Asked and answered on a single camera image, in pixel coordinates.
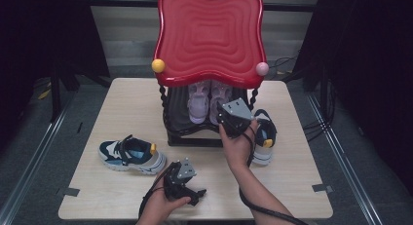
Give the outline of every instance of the pink sneaker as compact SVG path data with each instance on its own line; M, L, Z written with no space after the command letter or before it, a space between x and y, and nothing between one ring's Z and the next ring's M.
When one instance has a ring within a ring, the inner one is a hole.
M210 80L197 82L188 86L189 119L194 124L200 124L206 119L209 105L209 87Z
M218 125L218 122L216 121L218 109L216 106L218 102L222 105L230 100L230 97L232 95L232 87L222 82L212 80L210 92L212 98L210 99L209 119L213 124Z

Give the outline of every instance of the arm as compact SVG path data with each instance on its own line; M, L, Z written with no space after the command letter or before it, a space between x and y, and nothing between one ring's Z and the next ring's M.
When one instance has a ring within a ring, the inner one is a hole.
M146 203L142 215L136 225L158 225L167 220L169 215L177 208L188 204L191 198L184 197L170 201L165 196L163 178L157 183L152 196Z
M258 127L256 120L253 120L250 126L253 131L256 131ZM224 145L224 154L227 159L228 166L234 174L245 197L257 206L265 207L267 209L291 216L288 209L270 191L268 191L264 185L261 184L261 182L246 165L246 160L248 159L250 152L249 142L246 138L241 135L237 138L230 139L221 125L219 126L219 133ZM251 129L246 130L245 134L252 140L254 139ZM254 216L256 224L290 224L287 221L255 210L251 210L251 212Z

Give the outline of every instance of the pink ball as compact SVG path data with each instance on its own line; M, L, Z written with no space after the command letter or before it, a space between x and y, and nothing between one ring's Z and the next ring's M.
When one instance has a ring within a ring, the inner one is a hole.
M260 62L260 63L257 64L255 69L257 70L258 75L265 76L265 75L267 75L268 71L270 70L270 67L268 66L268 64L266 62Z

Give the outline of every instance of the hand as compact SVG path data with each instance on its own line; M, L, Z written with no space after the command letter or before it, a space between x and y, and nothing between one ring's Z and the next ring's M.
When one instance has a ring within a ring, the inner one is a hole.
M190 197L170 201L165 196L164 179L161 178L154 187L154 192L146 203L142 215L136 225L157 225L167 220L169 215L177 208L188 204Z
M245 134L251 138L252 142L254 142L254 134L257 131L258 123L256 120L252 120L249 126L251 129L246 129ZM245 136L240 135L236 138L229 138L221 124L219 125L219 134L222 139L222 144L224 145L224 154L230 169L239 166L246 167L246 161L249 157L251 146Z

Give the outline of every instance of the yellow ball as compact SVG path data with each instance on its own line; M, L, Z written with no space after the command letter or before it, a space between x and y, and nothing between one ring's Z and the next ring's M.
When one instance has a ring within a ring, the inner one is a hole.
M152 70L154 70L154 72L161 73L164 71L164 69L165 69L165 63L163 60L157 58L152 61Z

